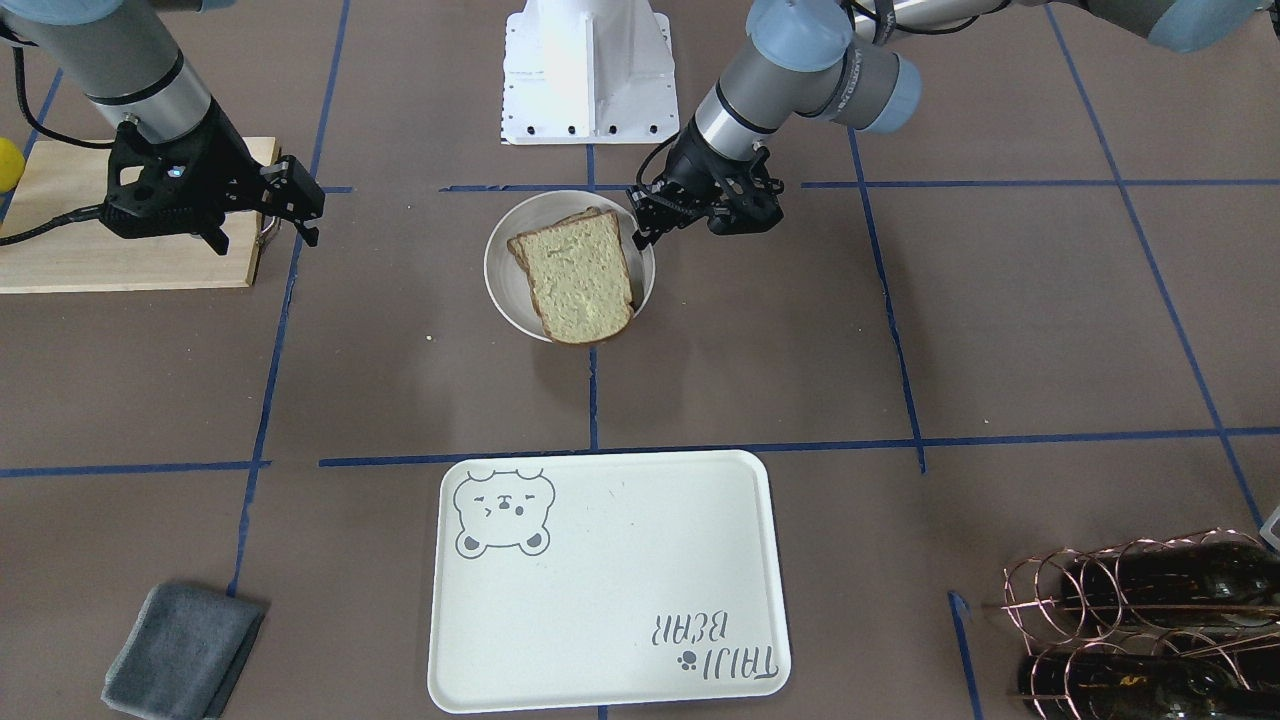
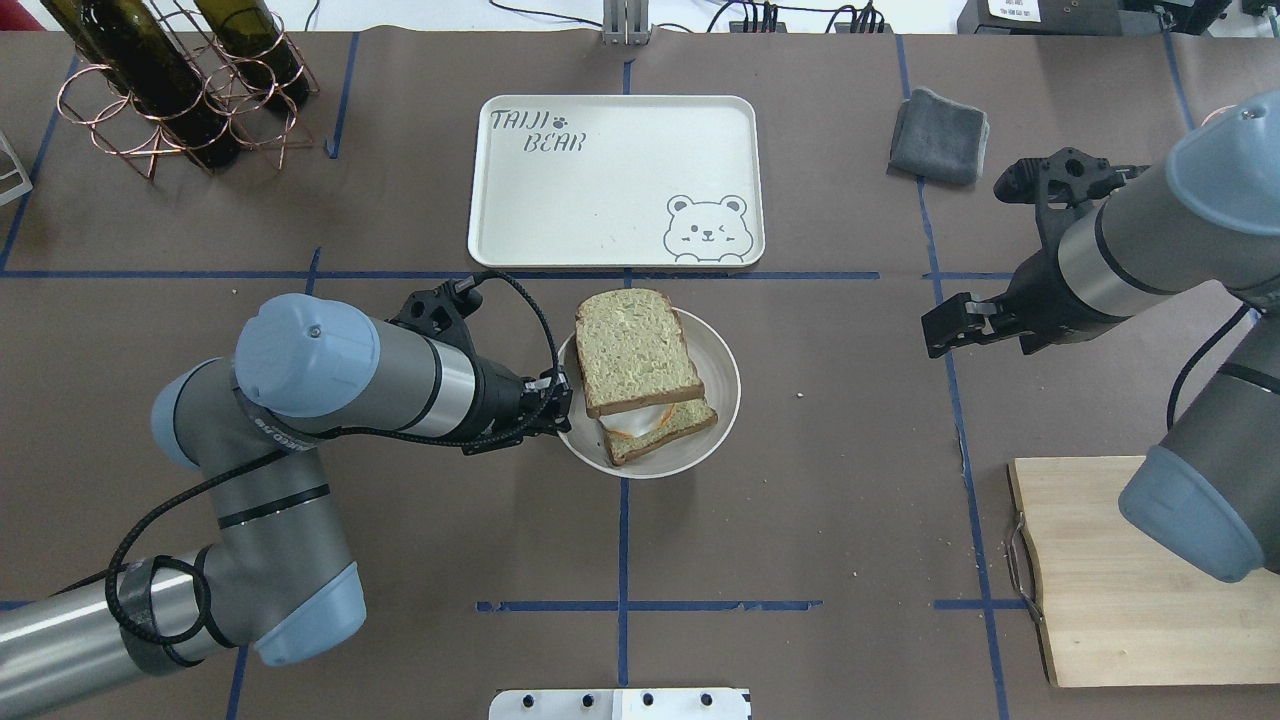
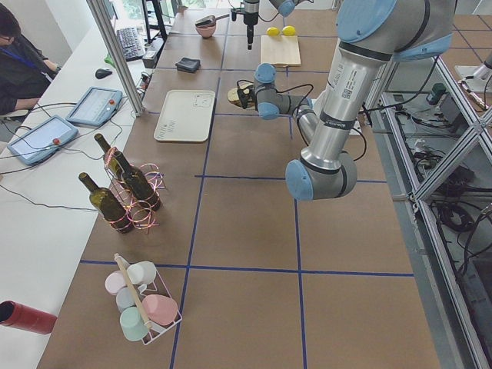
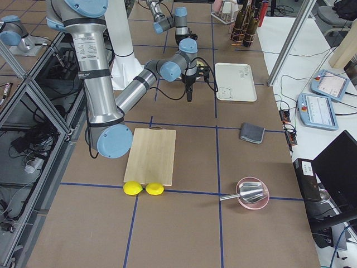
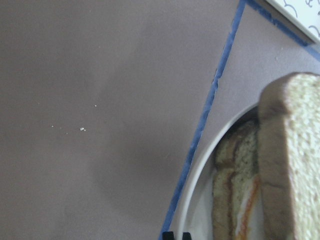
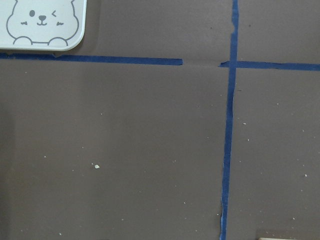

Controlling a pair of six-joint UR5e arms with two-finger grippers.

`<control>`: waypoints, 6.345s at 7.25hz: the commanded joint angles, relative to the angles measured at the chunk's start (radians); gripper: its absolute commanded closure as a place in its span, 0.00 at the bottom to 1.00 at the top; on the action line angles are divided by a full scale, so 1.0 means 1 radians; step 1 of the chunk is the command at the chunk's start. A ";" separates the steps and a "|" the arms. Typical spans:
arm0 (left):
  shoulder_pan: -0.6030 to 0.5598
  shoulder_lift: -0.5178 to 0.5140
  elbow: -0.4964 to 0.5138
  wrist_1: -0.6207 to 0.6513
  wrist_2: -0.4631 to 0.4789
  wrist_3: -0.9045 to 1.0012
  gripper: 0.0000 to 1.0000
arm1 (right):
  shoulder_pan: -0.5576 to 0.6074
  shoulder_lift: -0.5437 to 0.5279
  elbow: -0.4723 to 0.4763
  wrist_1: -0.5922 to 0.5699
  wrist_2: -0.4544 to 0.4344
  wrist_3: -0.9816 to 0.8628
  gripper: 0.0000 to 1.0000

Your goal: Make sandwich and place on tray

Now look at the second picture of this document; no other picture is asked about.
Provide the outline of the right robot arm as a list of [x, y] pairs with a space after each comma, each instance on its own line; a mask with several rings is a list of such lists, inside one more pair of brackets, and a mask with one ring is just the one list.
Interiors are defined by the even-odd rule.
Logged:
[[1039, 247], [991, 299], [922, 318], [927, 352], [1015, 340], [1024, 354], [1100, 338], [1216, 290], [1245, 324], [1193, 398], [1171, 388], [1164, 437], [1121, 489], [1125, 520], [1217, 582], [1277, 570], [1276, 91], [1229, 105], [1148, 165], [1065, 147], [1024, 158], [996, 196], [1030, 205]]

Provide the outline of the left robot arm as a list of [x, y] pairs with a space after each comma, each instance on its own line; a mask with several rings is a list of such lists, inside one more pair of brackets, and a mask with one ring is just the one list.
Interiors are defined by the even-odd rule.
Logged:
[[225, 650], [312, 659], [366, 618], [320, 457], [376, 436], [475, 455], [570, 428], [557, 354], [540, 375], [483, 357], [466, 320], [490, 272], [376, 319], [306, 293], [268, 300], [228, 357], [174, 379], [151, 429], [201, 482], [145, 514], [92, 577], [3, 618], [3, 716], [35, 717]]

